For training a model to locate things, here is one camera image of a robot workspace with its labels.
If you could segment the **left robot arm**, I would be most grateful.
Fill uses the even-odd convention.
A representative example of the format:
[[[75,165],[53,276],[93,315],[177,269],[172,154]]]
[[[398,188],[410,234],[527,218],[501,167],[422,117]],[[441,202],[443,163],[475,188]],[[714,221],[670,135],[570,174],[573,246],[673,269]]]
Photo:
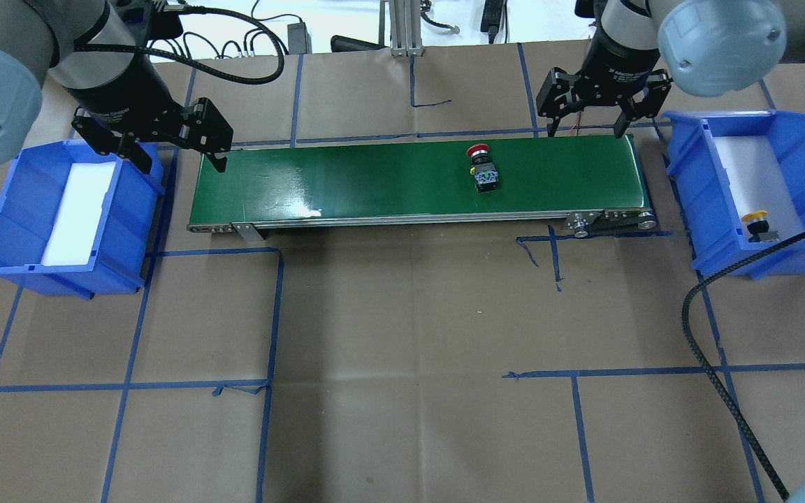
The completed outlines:
[[[223,172],[232,127],[210,99],[173,100],[143,53],[181,31],[178,6],[160,1],[0,1],[0,165],[22,149],[51,77],[77,101],[71,126],[93,152],[147,174],[143,143],[159,141]]]

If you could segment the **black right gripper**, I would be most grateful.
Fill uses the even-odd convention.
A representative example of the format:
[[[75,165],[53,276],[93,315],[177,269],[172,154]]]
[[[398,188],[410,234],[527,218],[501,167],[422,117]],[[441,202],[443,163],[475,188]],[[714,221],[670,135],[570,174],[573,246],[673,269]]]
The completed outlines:
[[[598,28],[576,73],[553,67],[537,92],[537,114],[549,119],[547,136],[553,138],[562,118],[588,106],[617,106],[620,115],[613,135],[621,139],[633,122],[657,117],[673,87],[664,68],[657,68],[657,48],[623,45]]]

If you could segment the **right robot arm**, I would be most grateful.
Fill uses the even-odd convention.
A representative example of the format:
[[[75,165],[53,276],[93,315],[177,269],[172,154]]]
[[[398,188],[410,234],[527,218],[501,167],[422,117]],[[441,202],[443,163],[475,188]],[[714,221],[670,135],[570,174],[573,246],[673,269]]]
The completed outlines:
[[[581,68],[552,68],[537,92],[550,135],[568,115],[616,106],[620,138],[657,117],[673,87],[722,96],[805,63],[805,1],[578,1],[575,13],[595,33]]]

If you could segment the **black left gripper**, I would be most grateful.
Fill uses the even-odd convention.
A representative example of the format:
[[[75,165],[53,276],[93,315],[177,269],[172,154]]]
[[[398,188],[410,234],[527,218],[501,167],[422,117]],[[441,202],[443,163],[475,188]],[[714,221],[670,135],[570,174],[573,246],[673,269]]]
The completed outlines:
[[[140,50],[75,51],[60,63],[60,84],[78,103],[71,126],[94,152],[148,175],[153,160],[140,143],[172,143],[226,172],[232,126],[210,99],[179,104]]]

